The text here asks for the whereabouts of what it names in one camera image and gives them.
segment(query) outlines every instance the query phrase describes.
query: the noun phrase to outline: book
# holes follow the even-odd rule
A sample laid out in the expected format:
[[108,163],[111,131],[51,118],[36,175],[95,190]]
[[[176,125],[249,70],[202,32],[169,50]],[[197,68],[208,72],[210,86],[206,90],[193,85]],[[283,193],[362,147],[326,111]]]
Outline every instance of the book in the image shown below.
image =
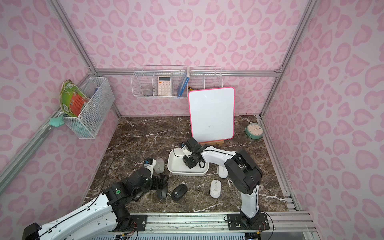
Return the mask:
[[88,102],[89,98],[71,80],[63,83],[60,92],[60,106],[64,113],[70,117],[78,117]]
[[183,95],[184,89],[186,88],[188,81],[189,81],[189,76],[190,76],[190,69],[187,67],[187,69],[184,72],[184,75],[181,79],[181,82],[179,86],[177,87],[177,96],[181,97]]

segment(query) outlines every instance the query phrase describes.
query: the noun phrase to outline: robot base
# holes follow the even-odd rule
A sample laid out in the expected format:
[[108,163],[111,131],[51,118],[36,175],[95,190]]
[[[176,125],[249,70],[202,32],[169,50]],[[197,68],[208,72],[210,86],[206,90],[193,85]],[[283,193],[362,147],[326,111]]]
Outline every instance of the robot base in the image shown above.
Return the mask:
[[228,228],[229,230],[269,230],[269,221],[266,214],[257,213],[250,221],[252,225],[244,224],[244,215],[242,214],[227,214]]

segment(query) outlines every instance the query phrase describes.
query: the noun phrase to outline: marble table surface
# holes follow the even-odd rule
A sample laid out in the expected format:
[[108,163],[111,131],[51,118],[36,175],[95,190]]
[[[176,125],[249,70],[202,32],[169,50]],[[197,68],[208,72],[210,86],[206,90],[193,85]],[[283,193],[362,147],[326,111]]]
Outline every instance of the marble table surface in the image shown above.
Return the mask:
[[[234,137],[225,140],[219,149],[237,151],[244,148],[262,169],[259,189],[261,211],[287,211],[275,171],[263,139],[252,140],[245,135],[244,128],[256,122],[255,116],[236,116]],[[168,155],[175,144],[191,137],[189,117],[134,117],[122,118],[112,137],[105,156],[99,166],[85,203],[97,196],[104,180],[104,173],[116,157],[108,172],[103,188],[129,177],[142,167],[145,158],[162,157],[167,163]],[[237,212],[241,207],[241,196],[230,177],[222,179],[216,174],[216,165],[210,164],[203,177],[172,175],[166,165],[163,174],[169,175],[168,193],[184,183],[188,192],[180,201],[173,201],[170,194],[158,199],[156,191],[149,191],[138,202],[127,204],[129,212]],[[221,196],[217,199],[209,194],[210,183],[217,179],[222,184]]]

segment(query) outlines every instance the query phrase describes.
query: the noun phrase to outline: teal clock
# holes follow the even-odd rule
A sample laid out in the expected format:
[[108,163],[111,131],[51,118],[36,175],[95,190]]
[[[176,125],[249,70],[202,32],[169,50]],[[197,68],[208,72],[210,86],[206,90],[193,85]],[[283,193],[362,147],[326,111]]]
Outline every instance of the teal clock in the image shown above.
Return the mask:
[[244,129],[249,138],[260,139],[264,135],[264,129],[257,123],[250,123]]

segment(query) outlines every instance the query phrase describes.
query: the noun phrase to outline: wooden stand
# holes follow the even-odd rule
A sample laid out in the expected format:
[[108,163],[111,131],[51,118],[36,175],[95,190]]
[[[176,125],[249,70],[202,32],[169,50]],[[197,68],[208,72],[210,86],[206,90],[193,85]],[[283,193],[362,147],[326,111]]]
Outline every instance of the wooden stand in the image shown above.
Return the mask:
[[199,142],[202,146],[204,146],[204,144],[208,144],[208,145],[223,145],[224,144],[224,140],[218,140],[218,141],[210,141],[210,142]]

